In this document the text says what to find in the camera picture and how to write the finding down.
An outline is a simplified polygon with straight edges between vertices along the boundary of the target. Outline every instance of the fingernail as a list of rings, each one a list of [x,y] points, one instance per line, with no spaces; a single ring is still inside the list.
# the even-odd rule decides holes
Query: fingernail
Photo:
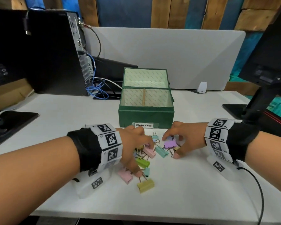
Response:
[[[175,152],[174,155],[173,155],[173,158],[174,158],[174,159],[180,159],[180,155],[178,155],[178,153]]]
[[[141,171],[138,171],[138,172],[135,174],[135,176],[138,177],[138,178],[140,178],[142,175],[143,175],[143,173],[142,173]]]

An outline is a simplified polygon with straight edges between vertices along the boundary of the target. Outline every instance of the open box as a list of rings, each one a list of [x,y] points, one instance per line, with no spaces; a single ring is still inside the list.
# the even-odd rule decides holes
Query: open box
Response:
[[[120,127],[170,128],[174,118],[173,102],[167,70],[124,68]]]

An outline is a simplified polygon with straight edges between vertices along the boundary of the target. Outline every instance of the blue wall panel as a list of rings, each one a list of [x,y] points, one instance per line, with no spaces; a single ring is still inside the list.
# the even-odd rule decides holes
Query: blue wall panel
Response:
[[[244,42],[242,47],[240,48],[239,54],[236,58],[235,64],[232,68],[232,72],[230,75],[230,81],[244,81],[243,79],[239,78],[238,75],[248,60],[250,54],[254,50],[255,46],[257,45],[258,41],[260,40],[263,32],[247,32],[246,37],[244,38]]]
[[[28,8],[42,7],[45,8],[43,0],[25,0]]]
[[[150,28],[152,0],[97,0],[102,27]]]
[[[78,0],[61,0],[61,1],[63,3],[64,9],[78,12],[79,16],[81,17]]]
[[[207,0],[190,0],[185,29],[201,29]]]
[[[220,30],[233,30],[242,10],[244,0],[228,0],[220,25]]]

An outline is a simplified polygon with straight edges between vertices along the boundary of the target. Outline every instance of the forearm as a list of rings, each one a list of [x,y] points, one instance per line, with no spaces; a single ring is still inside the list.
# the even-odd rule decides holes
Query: forearm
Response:
[[[18,224],[79,170],[66,136],[0,155],[0,225]]]
[[[245,162],[281,191],[281,137],[259,132],[248,146]]]

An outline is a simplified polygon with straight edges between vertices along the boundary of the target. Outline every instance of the white desk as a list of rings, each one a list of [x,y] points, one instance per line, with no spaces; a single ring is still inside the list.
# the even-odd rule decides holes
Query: white desk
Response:
[[[223,103],[248,103],[237,92],[172,91],[176,121],[208,122],[231,118]],[[119,101],[89,97],[36,95],[19,111],[38,112],[40,117],[0,145],[0,154],[66,135],[84,124],[109,122],[119,126]],[[161,136],[165,130],[158,130]],[[261,197],[253,177],[239,171],[240,182],[227,181],[206,161],[204,149],[186,158],[156,156],[151,161],[155,188],[140,194],[134,178],[126,185],[118,175],[96,193],[79,199],[70,183],[61,188],[33,215],[202,224],[256,224]],[[262,224],[281,223],[281,193],[260,176],[265,200]]]

